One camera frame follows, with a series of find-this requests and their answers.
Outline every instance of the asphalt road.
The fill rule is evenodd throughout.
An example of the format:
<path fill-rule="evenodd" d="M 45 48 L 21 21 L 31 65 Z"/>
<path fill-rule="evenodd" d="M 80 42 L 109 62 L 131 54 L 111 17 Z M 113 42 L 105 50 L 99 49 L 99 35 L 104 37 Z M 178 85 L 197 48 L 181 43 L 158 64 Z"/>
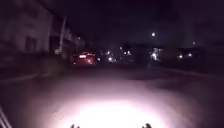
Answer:
<path fill-rule="evenodd" d="M 14 128 L 221 128 L 223 82 L 158 69 L 75 68 L 0 86 Z"/>

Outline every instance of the red car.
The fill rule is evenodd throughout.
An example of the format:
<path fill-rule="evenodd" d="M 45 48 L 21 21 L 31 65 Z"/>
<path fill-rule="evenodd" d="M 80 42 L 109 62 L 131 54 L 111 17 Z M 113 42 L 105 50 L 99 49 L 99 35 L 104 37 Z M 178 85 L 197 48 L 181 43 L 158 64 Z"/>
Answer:
<path fill-rule="evenodd" d="M 74 56 L 74 63 L 77 65 L 96 65 L 97 57 L 95 54 L 91 52 L 82 52 L 76 56 Z"/>

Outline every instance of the night sky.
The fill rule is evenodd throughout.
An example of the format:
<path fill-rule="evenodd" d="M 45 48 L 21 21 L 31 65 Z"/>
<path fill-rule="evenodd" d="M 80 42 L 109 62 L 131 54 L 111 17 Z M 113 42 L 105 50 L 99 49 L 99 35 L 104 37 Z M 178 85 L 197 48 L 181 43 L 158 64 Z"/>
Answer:
<path fill-rule="evenodd" d="M 220 16 L 223 2 L 214 1 L 56 0 L 55 10 L 68 17 L 74 32 L 97 44 L 127 42 L 166 46 L 182 45 L 185 31 L 187 41 L 194 41 L 198 31 L 188 31 L 189 26 L 196 24 L 197 28 L 206 19 L 211 21 L 211 16 Z M 155 38 L 151 37 L 152 32 L 156 32 Z"/>

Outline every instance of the building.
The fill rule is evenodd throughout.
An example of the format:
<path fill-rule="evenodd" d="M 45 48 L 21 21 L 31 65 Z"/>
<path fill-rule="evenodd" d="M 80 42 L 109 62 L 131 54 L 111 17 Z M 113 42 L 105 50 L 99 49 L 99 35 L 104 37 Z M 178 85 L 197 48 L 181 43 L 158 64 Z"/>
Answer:
<path fill-rule="evenodd" d="M 49 51 L 53 15 L 36 0 L 9 0 L 1 6 L 0 40 L 11 43 L 23 53 Z"/>

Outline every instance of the utility pole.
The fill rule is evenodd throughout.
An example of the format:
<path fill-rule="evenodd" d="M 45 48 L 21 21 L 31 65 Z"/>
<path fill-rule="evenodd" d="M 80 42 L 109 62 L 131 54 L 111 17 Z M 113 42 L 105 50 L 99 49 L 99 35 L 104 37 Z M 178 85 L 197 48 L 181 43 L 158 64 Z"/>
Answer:
<path fill-rule="evenodd" d="M 64 39 L 64 31 L 65 31 L 65 26 L 66 26 L 66 20 L 67 20 L 67 17 L 64 16 L 63 23 L 62 23 L 62 26 L 61 26 L 60 40 L 59 40 L 59 51 L 60 51 L 60 53 L 62 53 L 62 50 L 63 50 L 63 39 Z"/>

